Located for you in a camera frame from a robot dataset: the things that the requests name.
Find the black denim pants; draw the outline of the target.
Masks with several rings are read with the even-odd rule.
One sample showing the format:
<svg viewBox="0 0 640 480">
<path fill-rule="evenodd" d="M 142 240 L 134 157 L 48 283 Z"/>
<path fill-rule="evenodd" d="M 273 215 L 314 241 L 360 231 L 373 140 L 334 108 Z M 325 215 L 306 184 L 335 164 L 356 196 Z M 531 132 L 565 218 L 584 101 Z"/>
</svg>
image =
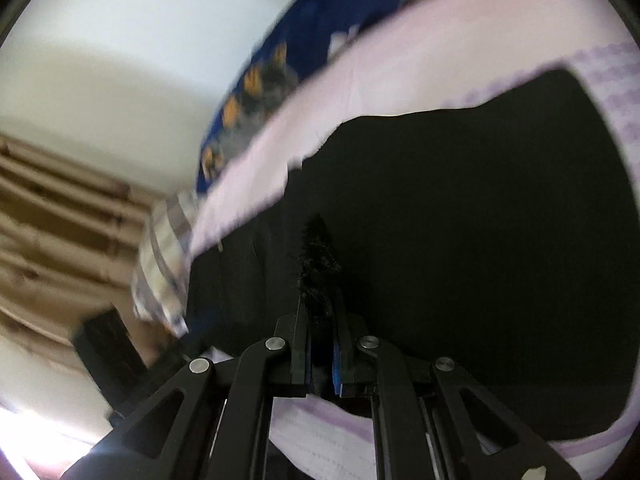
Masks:
<svg viewBox="0 0 640 480">
<path fill-rule="evenodd" d="M 446 356 L 551 441 L 610 428 L 639 351 L 639 218 L 612 133 L 552 70 L 465 110 L 359 117 L 191 266 L 189 330 L 232 356 L 303 292 Z"/>
</svg>

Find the plaid grey pillow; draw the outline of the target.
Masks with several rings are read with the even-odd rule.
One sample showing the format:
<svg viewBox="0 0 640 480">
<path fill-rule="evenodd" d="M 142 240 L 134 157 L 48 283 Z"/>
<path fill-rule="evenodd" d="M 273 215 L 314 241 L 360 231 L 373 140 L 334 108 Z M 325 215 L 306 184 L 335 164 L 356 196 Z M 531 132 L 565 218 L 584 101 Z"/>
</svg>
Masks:
<svg viewBox="0 0 640 480">
<path fill-rule="evenodd" d="M 162 324 L 176 337 L 188 331 L 186 257 L 200 205 L 198 193 L 185 190 L 154 206 L 142 230 L 132 276 L 134 314 L 142 321 Z"/>
</svg>

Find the navy tiger print blanket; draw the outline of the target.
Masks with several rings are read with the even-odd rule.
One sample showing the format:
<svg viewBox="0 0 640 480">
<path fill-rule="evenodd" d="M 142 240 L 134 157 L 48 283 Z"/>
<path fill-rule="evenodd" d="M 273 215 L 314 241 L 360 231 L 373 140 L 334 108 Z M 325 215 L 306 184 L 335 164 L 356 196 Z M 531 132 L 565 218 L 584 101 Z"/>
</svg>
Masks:
<svg viewBox="0 0 640 480">
<path fill-rule="evenodd" d="M 201 147 L 195 189 L 206 193 L 228 162 L 309 77 L 360 32 L 414 0 L 294 0 L 242 68 Z"/>
</svg>

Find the pink purple checked bedsheet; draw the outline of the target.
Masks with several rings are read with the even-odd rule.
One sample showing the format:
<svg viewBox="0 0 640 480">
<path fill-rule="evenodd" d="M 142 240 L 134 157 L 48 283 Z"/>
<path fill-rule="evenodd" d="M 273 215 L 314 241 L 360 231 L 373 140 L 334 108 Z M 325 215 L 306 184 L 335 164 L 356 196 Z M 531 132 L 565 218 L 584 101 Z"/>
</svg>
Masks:
<svg viewBox="0 0 640 480">
<path fill-rule="evenodd" d="M 283 196 L 288 174 L 345 122 L 481 106 L 552 70 L 582 85 L 612 133 L 639 218 L 639 50 L 606 0 L 432 0 L 367 32 L 303 86 L 228 167 L 205 202 L 193 259 Z M 639 422 L 639 351 L 620 418 L 550 444 L 604 479 Z"/>
</svg>

